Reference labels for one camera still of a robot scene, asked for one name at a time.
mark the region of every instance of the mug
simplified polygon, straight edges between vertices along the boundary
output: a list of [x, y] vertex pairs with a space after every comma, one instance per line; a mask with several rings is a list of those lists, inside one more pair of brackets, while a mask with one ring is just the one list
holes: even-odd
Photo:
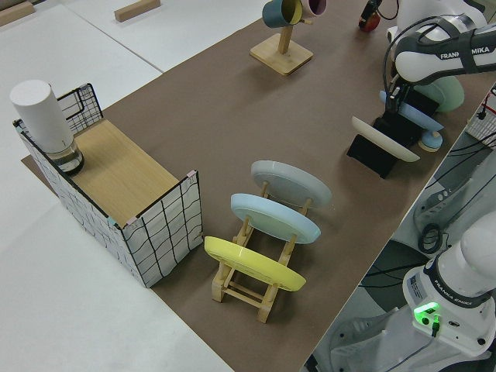
[[301, 0], [272, 0], [265, 4], [262, 18], [271, 29], [295, 25], [300, 22], [303, 8]]
[[327, 6], [327, 0], [301, 0], [303, 19], [320, 16]]

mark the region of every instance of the wire mesh basket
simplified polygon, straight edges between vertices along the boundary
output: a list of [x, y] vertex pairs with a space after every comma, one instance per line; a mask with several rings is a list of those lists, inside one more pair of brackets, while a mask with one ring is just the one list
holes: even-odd
[[[95, 91], [85, 84], [58, 98], [76, 135], [103, 119]], [[193, 170], [124, 226], [119, 226], [36, 145], [21, 119], [14, 127], [64, 207], [139, 282], [149, 288], [202, 243], [198, 172]]]

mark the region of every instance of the light blue plate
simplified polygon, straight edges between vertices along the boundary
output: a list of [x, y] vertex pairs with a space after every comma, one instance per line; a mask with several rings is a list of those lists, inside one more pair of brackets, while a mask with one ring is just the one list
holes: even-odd
[[[381, 101], [386, 103], [386, 92], [381, 91], [379, 96], [381, 97]], [[405, 102], [401, 103], [398, 113], [421, 128], [430, 130], [431, 132], [438, 132], [444, 128], [444, 126], [439, 124], [436, 120]]]
[[462, 84], [454, 76], [444, 76], [431, 84], [413, 87], [418, 93], [439, 103], [436, 111], [448, 112], [457, 109], [465, 100]]
[[320, 236], [319, 227], [304, 215], [270, 199], [250, 194], [231, 196], [231, 210], [242, 221], [286, 242], [295, 234], [296, 243], [309, 244]]
[[302, 207], [308, 198], [310, 207], [329, 204], [332, 193], [317, 177], [300, 168], [273, 160], [258, 160], [251, 166], [251, 175], [262, 188], [264, 181], [269, 183], [267, 193], [270, 196]]

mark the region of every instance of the yellow plate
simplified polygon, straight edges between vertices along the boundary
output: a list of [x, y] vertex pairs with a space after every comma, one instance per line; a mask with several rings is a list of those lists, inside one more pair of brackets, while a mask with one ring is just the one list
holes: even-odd
[[304, 277], [285, 265], [227, 240], [206, 236], [205, 251], [235, 270], [286, 291], [297, 291], [306, 283]]

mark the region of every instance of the red object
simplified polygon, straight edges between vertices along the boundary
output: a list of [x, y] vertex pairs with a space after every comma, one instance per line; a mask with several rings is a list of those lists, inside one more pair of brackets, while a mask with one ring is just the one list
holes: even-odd
[[373, 12], [367, 19], [360, 18], [358, 26], [365, 33], [369, 33], [370, 31], [377, 28], [380, 21], [381, 21], [381, 18], [377, 14], [377, 12]]

